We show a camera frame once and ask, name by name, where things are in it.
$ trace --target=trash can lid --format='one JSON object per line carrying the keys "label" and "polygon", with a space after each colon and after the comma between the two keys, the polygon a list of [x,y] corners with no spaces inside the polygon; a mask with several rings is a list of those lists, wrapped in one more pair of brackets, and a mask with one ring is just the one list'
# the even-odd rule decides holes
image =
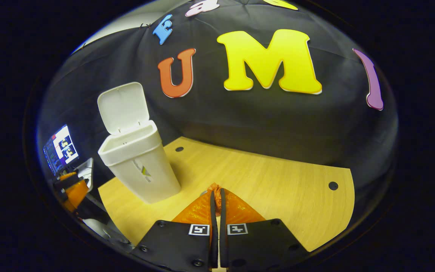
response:
{"label": "trash can lid", "polygon": [[149,120],[142,85],[130,82],[104,91],[97,99],[103,124],[112,135],[136,129]]}

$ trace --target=black fabric backdrop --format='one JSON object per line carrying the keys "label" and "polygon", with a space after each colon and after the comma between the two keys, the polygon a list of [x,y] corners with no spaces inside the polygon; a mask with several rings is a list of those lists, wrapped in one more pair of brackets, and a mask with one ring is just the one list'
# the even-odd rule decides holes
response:
{"label": "black fabric backdrop", "polygon": [[[173,32],[163,45],[152,34],[162,17],[150,28],[120,31],[72,54],[56,73],[43,103],[40,150],[56,129],[68,124],[80,156],[95,159],[95,187],[114,177],[97,153],[109,135],[97,97],[109,88],[137,81],[143,85],[150,119],[164,145],[186,136],[263,155],[350,168],[357,195],[354,218],[361,214],[363,205],[357,204],[371,198],[368,193],[379,186],[390,168],[398,131],[392,90],[378,67],[384,109],[378,111],[366,104],[367,74],[352,48],[367,54],[366,50],[299,6],[299,11],[294,11],[260,0],[246,1],[246,5],[220,0],[215,10],[185,17],[193,3],[169,12]],[[310,55],[323,92],[283,91],[278,85],[283,65],[269,89],[262,88],[246,67],[253,88],[226,91],[226,50],[216,38],[246,31],[267,47],[278,29],[294,29],[309,36]],[[192,89],[184,97],[168,98],[160,87],[157,65],[174,57],[171,74],[173,83],[179,84],[182,69],[177,55],[188,48],[196,49]]]}

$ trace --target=monitor screen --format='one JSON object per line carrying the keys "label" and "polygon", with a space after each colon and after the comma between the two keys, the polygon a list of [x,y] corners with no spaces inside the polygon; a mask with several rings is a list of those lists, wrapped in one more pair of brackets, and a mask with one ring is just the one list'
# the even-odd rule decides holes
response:
{"label": "monitor screen", "polygon": [[43,147],[43,152],[54,175],[64,170],[67,165],[78,158],[67,125],[64,125],[50,137],[50,140]]}

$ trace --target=wooden table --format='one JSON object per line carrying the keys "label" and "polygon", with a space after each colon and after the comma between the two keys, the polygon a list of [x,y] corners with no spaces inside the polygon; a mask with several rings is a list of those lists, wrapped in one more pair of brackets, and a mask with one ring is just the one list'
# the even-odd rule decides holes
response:
{"label": "wooden table", "polygon": [[[280,218],[307,251],[342,232],[355,193],[350,169],[307,164],[180,137],[166,145],[181,191],[145,204],[117,178],[98,188],[108,214],[134,244],[157,220],[171,221],[213,182],[245,200],[264,218]],[[338,188],[331,190],[330,182]]]}

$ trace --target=yellow letter m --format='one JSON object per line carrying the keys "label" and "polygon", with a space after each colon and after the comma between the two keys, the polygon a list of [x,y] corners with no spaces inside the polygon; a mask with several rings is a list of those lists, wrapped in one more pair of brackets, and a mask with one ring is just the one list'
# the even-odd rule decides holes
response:
{"label": "yellow letter m", "polygon": [[229,78],[224,81],[228,91],[250,90],[253,81],[246,76],[245,62],[263,88],[270,88],[283,62],[284,76],[279,86],[285,91],[320,94],[321,84],[315,77],[307,45],[309,36],[303,32],[279,29],[268,48],[244,31],[225,33],[217,38],[226,47]]}

